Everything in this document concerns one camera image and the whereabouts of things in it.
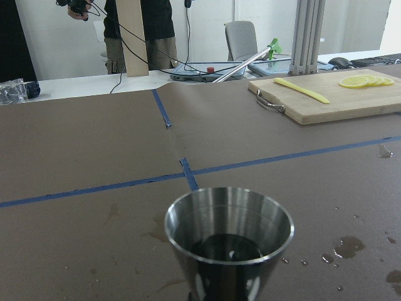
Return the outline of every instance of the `yellow knife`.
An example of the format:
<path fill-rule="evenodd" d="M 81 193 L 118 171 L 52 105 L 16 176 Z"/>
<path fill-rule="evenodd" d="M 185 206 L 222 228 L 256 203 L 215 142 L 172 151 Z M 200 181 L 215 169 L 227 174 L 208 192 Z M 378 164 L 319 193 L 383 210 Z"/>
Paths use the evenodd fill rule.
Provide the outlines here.
<path fill-rule="evenodd" d="M 285 80 L 284 78 L 277 77 L 274 79 L 274 82 L 279 83 L 280 85 L 286 86 L 288 88 L 291 88 L 293 90 L 299 91 L 301 93 L 304 93 L 307 96 L 313 97 L 314 99 L 318 100 L 321 103 L 325 103 L 325 104 L 330 103 L 330 101 L 326 97 L 320 95 L 319 93 L 301 88 L 300 86 L 290 83 L 289 81 Z"/>

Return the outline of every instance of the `metal cup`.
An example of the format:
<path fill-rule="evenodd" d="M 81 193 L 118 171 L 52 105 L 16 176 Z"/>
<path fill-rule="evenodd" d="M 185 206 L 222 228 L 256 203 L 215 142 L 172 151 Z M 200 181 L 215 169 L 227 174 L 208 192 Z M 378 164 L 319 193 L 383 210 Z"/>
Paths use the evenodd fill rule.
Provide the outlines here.
<path fill-rule="evenodd" d="M 219 187 L 177 199 L 167 211 L 165 232 L 196 301 L 254 301 L 294 224 L 269 197 Z"/>

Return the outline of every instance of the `blue tape strip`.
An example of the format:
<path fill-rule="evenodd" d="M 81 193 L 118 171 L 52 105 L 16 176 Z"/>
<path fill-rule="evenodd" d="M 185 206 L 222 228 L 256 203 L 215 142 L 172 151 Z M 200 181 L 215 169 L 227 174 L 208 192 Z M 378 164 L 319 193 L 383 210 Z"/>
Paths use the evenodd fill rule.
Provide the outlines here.
<path fill-rule="evenodd" d="M 181 162 L 182 168 L 184 169 L 184 174 L 185 174 L 185 177 L 187 178 L 190 190 L 192 190 L 192 191 L 198 190 L 199 189 L 198 183 L 196 183 L 196 179 L 190 169 L 187 158 L 180 159 L 180 162 Z"/>
<path fill-rule="evenodd" d="M 141 179 L 141 180 L 122 182 L 122 183 L 116 183 L 116 184 L 104 185 L 104 186 L 97 186 L 97 187 L 93 187 L 93 188 L 75 189 L 73 191 L 67 191 L 65 193 L 47 194 L 45 196 L 38 196 L 35 198 L 26 198 L 26 199 L 18 199 L 15 201 L 3 202 L 3 203 L 0 203 L 0 208 L 48 201 L 51 199 L 65 198 L 68 196 L 77 196 L 80 194 L 96 193 L 98 191 L 106 191 L 106 190 L 118 189 L 118 188 L 123 188 L 123 187 L 130 187 L 130 186 L 148 184 L 148 183 L 152 183 L 152 182 L 160 182 L 160 181 L 166 181 L 166 180 L 171 180 L 171 179 L 178 179 L 180 177 L 185 177 L 185 174 L 184 173 L 167 174 L 167 175 L 159 176 L 159 177 L 149 177 L 149 178 Z"/>
<path fill-rule="evenodd" d="M 163 106 L 163 103 L 159 97 L 159 94 L 157 93 L 156 89 L 152 90 L 153 96 L 155 97 L 157 106 L 159 107 L 160 113 L 163 116 L 164 122 L 165 122 L 165 127 L 168 129 L 169 127 L 171 127 L 171 121 L 169 119 L 169 116 L 167 115 L 167 112 Z"/>
<path fill-rule="evenodd" d="M 345 149 L 354 149 L 357 147 L 363 147 L 363 146 L 374 145 L 374 144 L 384 144 L 386 142 L 393 142 L 393 141 L 400 141 L 400 140 L 401 140 L 401 136 L 396 136 L 396 137 L 388 137 L 388 138 L 382 138 L 382 139 L 365 141 L 365 142 L 358 142 L 358 143 L 353 143 L 353 144 L 327 147 L 325 149 L 309 150 L 307 152 L 297 152 L 294 154 L 251 160 L 251 161 L 245 161 L 245 162 L 222 165 L 222 166 L 208 167 L 208 168 L 204 168 L 204 169 L 199 169 L 197 171 L 193 171 L 193 174 L 194 175 L 207 174 L 210 172 L 225 171 L 228 169 L 247 167 L 247 166 L 253 166 L 253 165 L 258 165 L 258 164 L 265 164 L 265 163 L 270 163 L 270 162 L 277 162 L 277 161 L 282 161 L 282 160 L 313 156 L 313 155 L 318 155 L 318 154 L 325 154 L 327 152 L 336 152 L 336 151 L 342 151 Z"/>

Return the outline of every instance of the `person's arm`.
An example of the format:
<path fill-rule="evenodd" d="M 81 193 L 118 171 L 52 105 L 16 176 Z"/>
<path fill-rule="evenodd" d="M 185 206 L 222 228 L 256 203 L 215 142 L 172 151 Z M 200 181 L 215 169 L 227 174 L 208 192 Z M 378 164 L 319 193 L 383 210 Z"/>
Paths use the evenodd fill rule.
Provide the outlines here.
<path fill-rule="evenodd" d="M 92 7 L 91 4 L 87 4 L 87 5 L 85 6 L 85 10 L 88 11 L 91 7 Z M 74 13 L 74 12 L 71 10 L 71 6 L 68 6 L 68 15 L 69 15 L 71 18 L 73 18 L 73 19 L 86 21 L 86 20 L 88 19 L 88 13 L 87 13 L 86 11 L 83 11 L 82 14 L 77 14 L 77 13 Z"/>

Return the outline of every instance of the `computer mouse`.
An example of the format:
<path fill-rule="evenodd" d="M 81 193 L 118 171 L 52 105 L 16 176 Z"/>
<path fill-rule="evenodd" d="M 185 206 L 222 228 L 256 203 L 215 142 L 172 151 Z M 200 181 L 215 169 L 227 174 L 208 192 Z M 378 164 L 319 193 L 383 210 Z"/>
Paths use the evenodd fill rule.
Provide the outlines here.
<path fill-rule="evenodd" d="M 328 63 L 337 66 L 339 69 L 354 68 L 351 61 L 347 60 L 346 58 L 332 58 L 330 61 L 328 61 Z"/>

